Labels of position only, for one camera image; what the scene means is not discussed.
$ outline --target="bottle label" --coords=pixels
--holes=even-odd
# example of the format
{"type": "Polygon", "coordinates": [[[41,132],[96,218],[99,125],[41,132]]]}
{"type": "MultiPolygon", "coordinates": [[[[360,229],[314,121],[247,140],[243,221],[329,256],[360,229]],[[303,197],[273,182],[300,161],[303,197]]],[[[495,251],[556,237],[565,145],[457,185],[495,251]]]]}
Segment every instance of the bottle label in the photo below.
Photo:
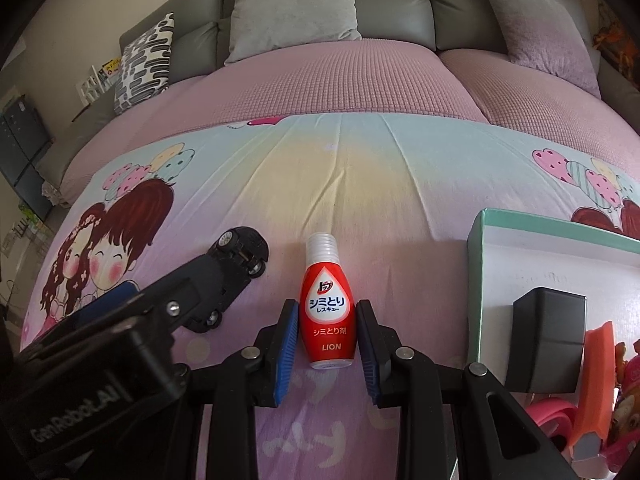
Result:
{"type": "Polygon", "coordinates": [[[306,314],[315,322],[328,324],[342,321],[349,313],[349,298],[326,267],[311,286],[306,297],[306,314]]]}

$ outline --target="blanket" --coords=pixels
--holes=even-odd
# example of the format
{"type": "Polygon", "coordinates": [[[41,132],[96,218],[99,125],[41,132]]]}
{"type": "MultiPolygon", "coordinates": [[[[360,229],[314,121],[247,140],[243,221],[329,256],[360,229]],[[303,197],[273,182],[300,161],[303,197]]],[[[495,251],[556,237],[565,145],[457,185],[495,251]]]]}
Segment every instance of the blanket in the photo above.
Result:
{"type": "MultiPolygon", "coordinates": [[[[138,288],[257,229],[265,274],[222,325],[174,333],[174,358],[222,361],[297,298],[304,241],[331,232],[354,298],[434,361],[462,366],[466,237],[486,207],[573,220],[640,239],[640,187],[623,171],[539,137],[411,114],[277,116],[216,126],[117,157],[75,202],[36,281],[22,346],[123,281],[138,288]]],[[[366,394],[358,358],[312,370],[301,347],[289,394],[257,410],[263,479],[395,477],[396,410],[366,394]]],[[[204,478],[200,457],[198,477],[204,478]]]]}

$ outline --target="gray cabinet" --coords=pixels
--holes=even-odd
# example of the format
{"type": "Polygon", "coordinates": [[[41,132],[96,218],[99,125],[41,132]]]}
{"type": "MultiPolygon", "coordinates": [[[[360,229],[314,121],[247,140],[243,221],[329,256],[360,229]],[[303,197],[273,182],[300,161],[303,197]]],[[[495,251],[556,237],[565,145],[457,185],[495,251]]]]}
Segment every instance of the gray cabinet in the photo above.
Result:
{"type": "Polygon", "coordinates": [[[49,145],[49,134],[24,97],[0,114],[0,173],[41,220],[52,205],[42,196],[44,180],[33,165],[49,145]]]}

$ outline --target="patterned pillow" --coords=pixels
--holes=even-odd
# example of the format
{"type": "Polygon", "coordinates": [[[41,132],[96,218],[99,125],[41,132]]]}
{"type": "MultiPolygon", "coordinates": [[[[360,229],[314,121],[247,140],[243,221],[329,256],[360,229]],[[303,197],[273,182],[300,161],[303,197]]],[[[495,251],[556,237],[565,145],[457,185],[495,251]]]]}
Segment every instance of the patterned pillow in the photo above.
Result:
{"type": "Polygon", "coordinates": [[[170,12],[125,47],[120,77],[114,85],[116,115],[158,95],[167,87],[173,38],[174,14],[170,12]]]}

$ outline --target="pillow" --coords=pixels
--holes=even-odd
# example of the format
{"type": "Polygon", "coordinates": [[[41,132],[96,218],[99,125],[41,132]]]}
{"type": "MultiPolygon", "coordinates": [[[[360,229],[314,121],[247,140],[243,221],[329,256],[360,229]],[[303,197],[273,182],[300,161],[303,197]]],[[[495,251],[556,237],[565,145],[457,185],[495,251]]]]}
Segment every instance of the pillow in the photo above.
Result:
{"type": "Polygon", "coordinates": [[[576,85],[600,99],[598,80],[569,12],[553,0],[489,0],[511,62],[576,85]]]}
{"type": "Polygon", "coordinates": [[[321,41],[360,40],[355,0],[236,0],[225,65],[321,41]]]}
{"type": "Polygon", "coordinates": [[[114,85],[116,115],[167,87],[173,38],[174,14],[170,12],[124,48],[120,76],[114,85]]]}

